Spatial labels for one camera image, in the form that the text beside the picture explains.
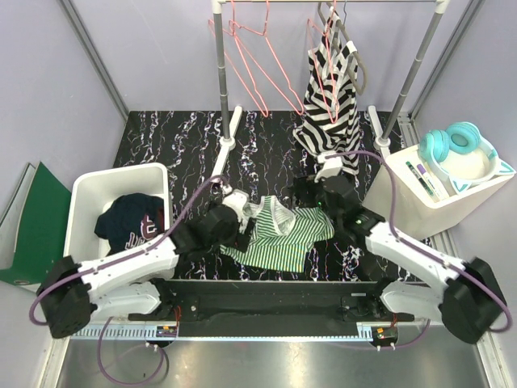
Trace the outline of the green white striped tank top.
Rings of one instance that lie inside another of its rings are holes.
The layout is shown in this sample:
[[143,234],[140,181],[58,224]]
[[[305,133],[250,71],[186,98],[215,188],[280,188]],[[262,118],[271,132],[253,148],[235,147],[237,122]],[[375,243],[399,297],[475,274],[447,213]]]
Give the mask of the green white striped tank top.
[[238,263],[279,272],[303,272],[305,256],[320,241],[334,237],[334,227],[319,208],[285,208],[276,197],[264,196],[245,207],[255,219],[250,243],[242,252],[221,247],[221,254]]

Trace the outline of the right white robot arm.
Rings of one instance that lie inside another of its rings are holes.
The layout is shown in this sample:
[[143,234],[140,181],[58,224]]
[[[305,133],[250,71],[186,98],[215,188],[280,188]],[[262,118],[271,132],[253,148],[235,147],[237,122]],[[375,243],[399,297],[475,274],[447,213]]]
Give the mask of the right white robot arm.
[[369,315],[385,320],[391,314],[410,314],[443,324],[457,339],[475,344],[511,312],[491,266],[478,257],[465,261],[441,253],[397,230],[386,218],[367,209],[343,175],[318,180],[294,179],[292,196],[303,207],[320,209],[338,237],[381,256],[414,274],[422,283],[379,280],[364,300]]

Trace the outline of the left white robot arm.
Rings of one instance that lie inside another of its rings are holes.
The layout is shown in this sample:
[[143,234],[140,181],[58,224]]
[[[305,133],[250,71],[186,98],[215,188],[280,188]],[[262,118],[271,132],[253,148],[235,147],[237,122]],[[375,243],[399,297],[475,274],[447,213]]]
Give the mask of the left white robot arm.
[[101,313],[167,319],[174,312],[173,298],[156,285],[147,294],[141,287],[213,247],[246,249],[254,225],[247,205],[229,202],[212,206],[199,219],[179,217],[165,233],[114,255],[81,263],[66,256],[53,265],[34,304],[41,307],[42,323],[54,339],[79,332]]

